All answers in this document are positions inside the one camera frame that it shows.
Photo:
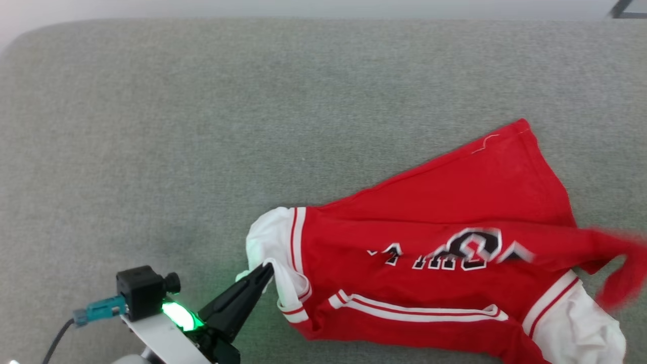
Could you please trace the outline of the dark metal bar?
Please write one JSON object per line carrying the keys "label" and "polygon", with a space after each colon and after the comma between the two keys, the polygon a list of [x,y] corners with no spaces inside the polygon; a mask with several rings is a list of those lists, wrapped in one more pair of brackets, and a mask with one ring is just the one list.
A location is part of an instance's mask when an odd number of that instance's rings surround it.
{"label": "dark metal bar", "polygon": [[608,13],[608,18],[619,19],[634,0],[617,0]]}

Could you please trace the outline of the red white jersey garment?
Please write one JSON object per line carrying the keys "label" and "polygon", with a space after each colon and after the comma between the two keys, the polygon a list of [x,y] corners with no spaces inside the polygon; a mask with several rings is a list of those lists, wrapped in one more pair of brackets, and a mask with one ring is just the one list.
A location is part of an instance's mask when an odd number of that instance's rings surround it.
{"label": "red white jersey garment", "polygon": [[576,225],[520,119],[338,201],[278,207],[246,237],[310,340],[624,364],[609,315],[647,279],[647,243]]}

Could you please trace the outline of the grey fabric sofa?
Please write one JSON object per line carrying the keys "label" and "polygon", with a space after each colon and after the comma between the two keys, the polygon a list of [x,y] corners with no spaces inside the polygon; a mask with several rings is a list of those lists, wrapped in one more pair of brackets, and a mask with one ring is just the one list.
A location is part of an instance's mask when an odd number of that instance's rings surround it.
{"label": "grey fabric sofa", "polygon": [[647,235],[647,21],[111,19],[0,52],[0,364],[115,274],[198,309],[250,224],[526,118],[580,226]]}

